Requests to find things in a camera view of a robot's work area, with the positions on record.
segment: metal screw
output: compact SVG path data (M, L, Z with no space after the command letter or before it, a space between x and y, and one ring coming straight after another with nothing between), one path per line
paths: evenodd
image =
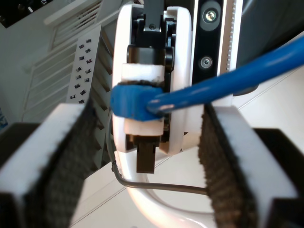
M209 22L213 22L215 21L215 19L217 18L217 14L216 12L214 12L213 10L209 10L206 14L205 14L206 20Z
M212 59L208 56L205 56L204 58L201 59L200 65L202 68L209 68L212 65Z

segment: white vent grille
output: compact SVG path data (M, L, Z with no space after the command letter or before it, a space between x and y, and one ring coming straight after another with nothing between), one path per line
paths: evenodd
M80 11L76 15L58 25L53 37L52 49L74 37L81 31L96 23L101 1Z
M51 52L34 64L22 112L22 121L41 122L66 101L76 43Z

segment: screw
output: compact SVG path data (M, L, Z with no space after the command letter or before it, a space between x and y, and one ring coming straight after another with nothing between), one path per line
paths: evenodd
M212 65L212 59L208 56L205 56L201 59L200 65L202 68L207 69Z
M214 12L213 10L209 10L206 14L205 14L206 20L209 22L213 22L215 21L215 19L217 18L217 14L216 12Z
M156 29L156 26L154 24L149 25L149 29L154 30Z

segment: blue ethernet cable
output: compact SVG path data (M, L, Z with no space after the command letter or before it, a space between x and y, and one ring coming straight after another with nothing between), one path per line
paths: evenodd
M235 71L175 92L163 93L147 85L117 85L112 90L111 108L117 116L155 120L174 110L207 104L256 86L303 64L304 38L299 38Z

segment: black cable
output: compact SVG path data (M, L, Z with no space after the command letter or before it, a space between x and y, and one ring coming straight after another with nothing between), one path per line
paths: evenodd
M112 163L112 171L115 174L116 179L122 185L129 187L129 188L136 188L136 189L158 189L158 190L168 190L168 191L180 191L180 192L188 192L188 193L195 193L201 195L207 195L206 188L199 188L187 185L175 185L175 184L160 184L160 183L144 183L144 182L132 182L124 179L121 174L119 173L115 154L112 149L112 143L110 139L111 134L111 122L112 122L112 110L110 110L109 118L106 127L105 133L105 141L106 146L108 148L109 157Z

